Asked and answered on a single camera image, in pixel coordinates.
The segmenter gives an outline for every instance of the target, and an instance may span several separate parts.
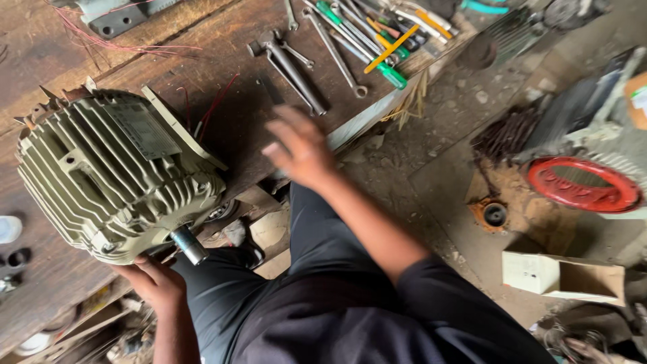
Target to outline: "finger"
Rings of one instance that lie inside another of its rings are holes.
[[[306,149],[304,137],[299,135],[296,130],[283,120],[272,120],[265,124],[265,127],[276,135],[276,137],[285,145],[290,152],[295,155],[303,153]]]
[[[132,264],[129,266],[116,266],[114,264],[108,264],[108,266],[112,268],[113,271],[116,271],[121,276],[130,281],[133,287],[141,286],[142,284],[153,283],[153,280],[151,279],[151,277],[149,277],[148,274],[139,269],[139,267]]]
[[[164,266],[160,262],[152,259],[147,254],[140,254],[135,258],[135,264],[144,273],[148,274],[157,284],[169,280],[166,273],[169,267]]]
[[[279,144],[279,142],[274,142],[261,151],[261,153],[270,159],[270,162],[280,170],[288,173],[292,166],[292,156],[285,148]]]
[[[580,355],[584,356],[585,358],[592,358],[592,355],[589,351],[589,344],[583,343],[577,339],[573,339],[572,337],[567,337],[564,339],[564,341],[566,342],[566,344],[568,344],[569,347],[577,351]]]
[[[324,136],[312,119],[293,106],[277,105],[274,106],[274,112],[287,121],[297,133],[310,140],[318,141]]]

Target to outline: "cardboard box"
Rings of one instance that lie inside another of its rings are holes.
[[[647,72],[633,77],[624,86],[627,113],[638,129],[647,130]]]
[[[581,258],[503,251],[503,284],[549,297],[624,306],[624,267]]]

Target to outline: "motor housing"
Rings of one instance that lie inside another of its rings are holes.
[[[19,135],[18,173],[70,245],[131,264],[218,207],[225,183],[216,168],[226,166],[147,87],[148,99],[91,80],[65,98],[43,91],[49,102],[16,118],[28,126]]]
[[[623,52],[551,103],[514,158],[538,192],[602,214],[645,206],[647,131],[633,125],[623,90],[646,53]]]

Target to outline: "red wire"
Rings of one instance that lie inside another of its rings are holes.
[[[207,111],[207,114],[204,115],[203,130],[200,133],[200,139],[198,139],[198,142],[202,142],[202,138],[204,137],[204,132],[206,131],[207,125],[209,125],[209,120],[211,119],[211,112],[215,109],[216,106],[218,106],[218,104],[220,104],[220,101],[222,101],[225,98],[225,95],[227,94],[229,87],[232,86],[232,84],[234,83],[234,80],[236,79],[236,77],[238,77],[239,74],[240,73],[236,73],[234,77],[232,77],[231,81],[229,81],[229,84],[227,84],[227,87],[225,87],[225,90],[223,91],[223,95],[217,100],[214,99],[214,103],[211,105],[209,111]]]
[[[200,47],[192,47],[189,45],[142,45],[142,46],[136,46],[136,47],[126,47],[123,45],[116,45],[113,44],[109,41],[105,41],[101,38],[97,38],[95,36],[91,36],[85,31],[83,31],[81,28],[79,28],[76,24],[74,24],[65,14],[63,13],[64,10],[67,9],[60,9],[55,6],[50,5],[54,11],[56,11],[57,15],[63,22],[63,25],[65,28],[70,29],[72,32],[76,33],[77,36],[79,37],[84,37],[89,41],[89,44],[87,45],[81,45],[78,43],[75,43],[74,41],[70,40],[70,42],[74,45],[77,45],[79,47],[91,47],[93,45],[99,45],[103,48],[106,49],[111,49],[114,51],[125,51],[125,52],[135,52],[135,53],[150,53],[150,54],[157,54],[157,55],[164,55],[164,54],[178,54],[178,52],[172,52],[172,51],[148,51],[145,48],[191,48],[191,49],[202,49]]]
[[[189,91],[187,91],[184,87],[178,87],[176,91],[179,91],[180,89],[184,90],[184,99],[186,101],[186,131],[191,133],[191,109],[189,108]]]

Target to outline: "concrete floor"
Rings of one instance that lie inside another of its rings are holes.
[[[501,251],[517,235],[486,233],[475,225],[465,206],[474,175],[469,140],[515,101],[537,90],[560,91],[599,70],[619,52],[647,45],[647,1],[614,0],[612,4],[612,13],[566,35],[553,34],[528,54],[501,67],[475,72],[458,64],[448,66],[430,86],[421,118],[411,118],[401,131],[384,124],[375,126],[356,145],[383,133],[382,145],[363,148],[359,163],[342,163],[342,170],[385,209],[524,327],[560,310],[567,302],[502,285]],[[559,212],[570,219],[561,224],[560,235],[553,236],[569,256],[614,259],[628,244],[636,244],[636,239],[647,240],[645,221],[609,221],[545,203],[550,209],[543,213],[554,218]],[[282,233],[275,233],[271,240],[286,239],[287,216],[286,211],[275,212],[253,229],[269,234],[268,226],[279,226]],[[544,228],[551,230],[553,226],[548,223]],[[289,252],[261,271],[274,277],[287,264]]]

